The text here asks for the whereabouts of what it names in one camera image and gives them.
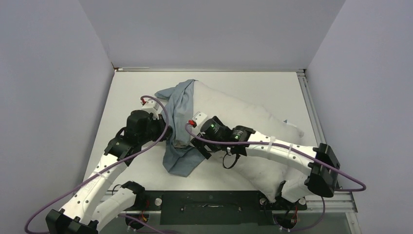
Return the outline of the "patchwork and blue pillowcase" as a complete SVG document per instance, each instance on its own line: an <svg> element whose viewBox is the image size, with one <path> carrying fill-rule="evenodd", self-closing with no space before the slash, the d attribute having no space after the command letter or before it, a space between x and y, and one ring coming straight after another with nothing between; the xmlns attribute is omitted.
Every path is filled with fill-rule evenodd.
<svg viewBox="0 0 413 234"><path fill-rule="evenodd" d="M194 115L193 94L196 80L189 79L176 86L157 91L155 97L167 101L162 111L168 118L172 134L166 141L163 166L169 174L187 177L205 159L197 149L190 146L190 134L185 125Z"/></svg>

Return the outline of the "cream white pillow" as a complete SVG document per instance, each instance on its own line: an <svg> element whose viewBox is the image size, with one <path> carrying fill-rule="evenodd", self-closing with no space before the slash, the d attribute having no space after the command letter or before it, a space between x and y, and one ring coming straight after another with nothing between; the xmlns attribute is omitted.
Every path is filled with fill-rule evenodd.
<svg viewBox="0 0 413 234"><path fill-rule="evenodd" d="M194 83L193 110L194 114L203 112L208 117L217 116L229 128L241 125L294 144L300 144L304 135L300 128L285 123L264 107L212 89L200 81ZM233 171L248 180L270 202L275 202L277 189L286 177L286 165L255 156L241 156L235 161L222 151L213 153L212 158L224 161L226 166L234 164Z"/></svg>

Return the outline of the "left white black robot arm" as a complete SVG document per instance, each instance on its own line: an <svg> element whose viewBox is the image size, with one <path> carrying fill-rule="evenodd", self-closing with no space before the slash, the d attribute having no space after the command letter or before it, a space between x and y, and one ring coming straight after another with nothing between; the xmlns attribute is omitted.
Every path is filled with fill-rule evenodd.
<svg viewBox="0 0 413 234"><path fill-rule="evenodd" d="M96 168L73 197L59 210L46 215L51 234L97 234L119 213L128 208L141 209L145 188L127 181L104 202L101 201L114 181L130 166L133 159L145 152L143 146L164 141L170 135L169 119L156 110L135 110L104 150Z"/></svg>

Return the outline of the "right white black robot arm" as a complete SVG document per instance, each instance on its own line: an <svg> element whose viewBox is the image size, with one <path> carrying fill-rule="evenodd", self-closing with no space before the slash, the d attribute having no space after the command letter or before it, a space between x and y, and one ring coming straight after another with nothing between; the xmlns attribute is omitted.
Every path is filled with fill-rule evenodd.
<svg viewBox="0 0 413 234"><path fill-rule="evenodd" d="M200 113L188 121L191 144L206 159L213 153L234 156L230 166L247 174L270 202L287 209L308 195L334 196L340 164L329 145L300 146L252 128L230 129Z"/></svg>

